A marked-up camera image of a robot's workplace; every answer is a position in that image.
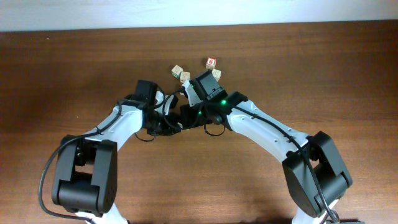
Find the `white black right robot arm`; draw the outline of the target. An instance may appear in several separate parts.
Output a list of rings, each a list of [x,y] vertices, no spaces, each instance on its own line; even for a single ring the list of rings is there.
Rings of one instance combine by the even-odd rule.
[[[261,111],[247,96],[228,94],[210,71],[182,85],[197,115],[246,136],[281,164],[297,213],[292,223],[340,223],[333,207],[353,180],[334,141],[320,131],[311,136]]]

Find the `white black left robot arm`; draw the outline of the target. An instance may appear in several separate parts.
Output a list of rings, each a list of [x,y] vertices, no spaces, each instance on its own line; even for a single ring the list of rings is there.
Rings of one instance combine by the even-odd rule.
[[[127,223],[116,204],[118,152],[141,129],[153,137],[170,136],[168,126],[176,95],[166,95],[158,84],[139,80],[135,93],[120,99],[109,116],[91,131],[67,135],[50,156],[56,161],[52,202],[63,207],[64,218],[85,223]]]

